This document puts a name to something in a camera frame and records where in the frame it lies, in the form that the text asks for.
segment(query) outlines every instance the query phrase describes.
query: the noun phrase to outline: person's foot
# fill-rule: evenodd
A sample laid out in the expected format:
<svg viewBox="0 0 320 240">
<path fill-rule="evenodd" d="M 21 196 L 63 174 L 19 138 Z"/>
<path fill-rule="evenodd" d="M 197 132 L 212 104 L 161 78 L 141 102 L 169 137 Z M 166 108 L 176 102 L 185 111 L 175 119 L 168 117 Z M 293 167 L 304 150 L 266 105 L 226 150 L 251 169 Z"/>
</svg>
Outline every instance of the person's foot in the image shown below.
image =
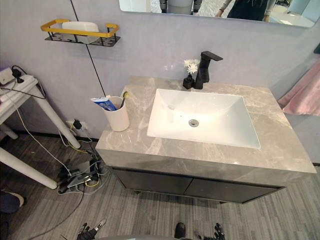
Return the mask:
<svg viewBox="0 0 320 240">
<path fill-rule="evenodd" d="M 185 238 L 186 237 L 186 226 L 183 222 L 179 222 L 175 226 L 174 237 L 176 239 Z"/>
</svg>

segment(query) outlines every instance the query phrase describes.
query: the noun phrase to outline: toothbrush cup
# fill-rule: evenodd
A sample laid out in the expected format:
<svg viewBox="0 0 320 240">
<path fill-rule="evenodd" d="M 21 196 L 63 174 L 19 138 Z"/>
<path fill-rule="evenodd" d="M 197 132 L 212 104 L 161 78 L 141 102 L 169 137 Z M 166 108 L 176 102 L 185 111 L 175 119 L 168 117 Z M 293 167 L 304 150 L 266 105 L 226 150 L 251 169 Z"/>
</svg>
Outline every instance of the toothbrush cup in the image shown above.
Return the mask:
<svg viewBox="0 0 320 240">
<path fill-rule="evenodd" d="M 108 119 L 110 127 L 115 132 L 121 132 L 126 130 L 130 125 L 126 101 L 124 101 L 124 104 L 121 107 L 123 97 L 112 96 L 109 99 L 117 109 L 115 111 L 103 110 L 106 118 Z"/>
</svg>

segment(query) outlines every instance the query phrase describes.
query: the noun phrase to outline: white flower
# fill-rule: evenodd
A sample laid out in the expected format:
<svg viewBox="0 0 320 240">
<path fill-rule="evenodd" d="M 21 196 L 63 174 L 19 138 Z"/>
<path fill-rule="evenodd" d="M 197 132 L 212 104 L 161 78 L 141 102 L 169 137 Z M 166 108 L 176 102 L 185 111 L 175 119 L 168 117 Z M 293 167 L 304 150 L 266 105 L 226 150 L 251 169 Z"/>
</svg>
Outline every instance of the white flower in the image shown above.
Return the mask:
<svg viewBox="0 0 320 240">
<path fill-rule="evenodd" d="M 186 68 L 189 67 L 190 64 L 192 64 L 192 60 L 191 59 L 184 60 L 184 66 Z"/>
<path fill-rule="evenodd" d="M 193 63 L 196 64 L 196 65 L 199 65 L 200 60 L 199 59 L 193 59 Z"/>
<path fill-rule="evenodd" d="M 198 66 L 197 66 L 195 63 L 191 63 L 191 64 L 188 66 L 188 73 L 189 73 L 189 74 L 193 74 L 193 73 L 195 73 L 196 71 L 198 71 Z"/>
</svg>

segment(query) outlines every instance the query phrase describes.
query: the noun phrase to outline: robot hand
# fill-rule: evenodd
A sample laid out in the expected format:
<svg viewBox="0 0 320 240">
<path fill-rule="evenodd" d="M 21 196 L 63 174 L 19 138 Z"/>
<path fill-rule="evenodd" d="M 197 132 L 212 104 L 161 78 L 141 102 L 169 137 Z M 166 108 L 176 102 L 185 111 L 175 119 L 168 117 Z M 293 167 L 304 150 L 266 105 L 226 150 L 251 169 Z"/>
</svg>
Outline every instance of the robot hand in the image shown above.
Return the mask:
<svg viewBox="0 0 320 240">
<path fill-rule="evenodd" d="M 85 222 L 80 228 L 80 232 L 78 233 L 76 240 L 94 240 L 97 232 L 105 223 L 106 220 L 103 219 L 95 228 L 90 230 L 90 227 L 87 226 L 87 223 Z"/>
</svg>

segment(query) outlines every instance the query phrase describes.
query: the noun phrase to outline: toothpaste tube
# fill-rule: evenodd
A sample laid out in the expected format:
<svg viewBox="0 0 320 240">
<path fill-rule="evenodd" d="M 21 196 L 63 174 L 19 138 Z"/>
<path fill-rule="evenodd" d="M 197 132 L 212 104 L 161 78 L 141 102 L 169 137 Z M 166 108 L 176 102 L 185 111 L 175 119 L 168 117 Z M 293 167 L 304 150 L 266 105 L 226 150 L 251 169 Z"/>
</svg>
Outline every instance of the toothpaste tube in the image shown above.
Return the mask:
<svg viewBox="0 0 320 240">
<path fill-rule="evenodd" d="M 100 107 L 102 107 L 104 110 L 107 111 L 115 111 L 117 108 L 115 105 L 109 100 L 110 95 L 106 97 L 94 97 L 91 98 L 90 100 L 94 102 L 95 104 L 98 104 Z"/>
</svg>

